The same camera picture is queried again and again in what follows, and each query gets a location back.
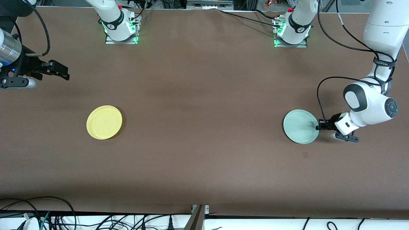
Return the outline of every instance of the table surface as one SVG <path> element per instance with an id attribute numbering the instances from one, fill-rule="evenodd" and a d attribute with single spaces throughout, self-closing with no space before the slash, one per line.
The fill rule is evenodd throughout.
<path id="1" fill-rule="evenodd" d="M 321 118 L 319 81 L 362 78 L 372 67 L 373 54 L 334 44 L 316 20 L 308 48 L 275 48 L 269 26 L 214 9 L 155 10 L 138 45 L 105 45 L 93 9 L 39 11 L 51 38 L 42 59 L 68 66 L 71 79 L 45 76 L 35 90 L 0 92 L 1 197 L 54 195 L 77 211 L 188 212 L 205 203 L 219 215 L 408 217 L 404 52 L 388 95 L 399 103 L 395 119 L 357 130 L 357 144 L 323 131 L 302 145 L 284 134 L 284 116 L 304 109 Z M 343 20 L 362 37 L 367 17 Z M 358 46 L 335 14 L 322 20 L 330 35 Z M 24 45 L 45 50 L 34 14 L 18 24 Z M 348 83 L 322 85 L 328 117 L 348 108 Z M 102 105 L 124 116 L 109 140 L 90 137 L 85 126 Z"/>

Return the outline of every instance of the white floor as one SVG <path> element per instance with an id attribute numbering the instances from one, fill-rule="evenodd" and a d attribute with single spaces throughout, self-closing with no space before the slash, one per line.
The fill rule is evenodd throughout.
<path id="1" fill-rule="evenodd" d="M 102 222 L 107 216 L 80 216 L 77 218 L 77 223 L 82 225 L 92 225 Z M 119 220 L 122 216 L 113 217 L 114 220 Z M 134 225 L 134 221 L 138 222 L 143 216 L 138 215 L 128 216 L 123 221 Z M 183 228 L 190 215 L 173 216 L 174 228 Z M 16 229 L 25 219 L 24 218 L 4 218 L 0 219 L 0 230 Z M 204 222 L 205 230 L 214 230 L 222 227 L 221 230 L 301 230 L 305 219 L 207 219 Z M 326 223 L 332 221 L 337 225 L 339 230 L 356 230 L 360 219 L 310 219 L 306 230 L 328 230 Z M 72 217 L 65 217 L 64 223 L 74 223 Z M 166 230 L 168 228 L 169 217 L 161 217 L 156 220 L 146 223 L 146 227 L 155 227 L 158 230 Z M 108 228 L 110 223 L 104 224 L 102 228 Z M 93 227 L 77 227 L 77 230 L 94 230 Z M 24 230 L 38 230 L 38 223 L 34 219 L 30 219 Z M 73 230 L 73 226 L 67 226 L 66 230 Z M 409 220 L 385 220 L 385 219 L 366 219 L 361 225 L 360 230 L 408 230 Z"/>

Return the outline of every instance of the silver metal cylinder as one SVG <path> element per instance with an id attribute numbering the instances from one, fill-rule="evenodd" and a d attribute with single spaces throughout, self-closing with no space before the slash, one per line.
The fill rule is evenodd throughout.
<path id="1" fill-rule="evenodd" d="M 15 62 L 21 54 L 21 43 L 14 39 L 11 34 L 0 29 L 0 62 L 3 65 L 10 65 Z"/>

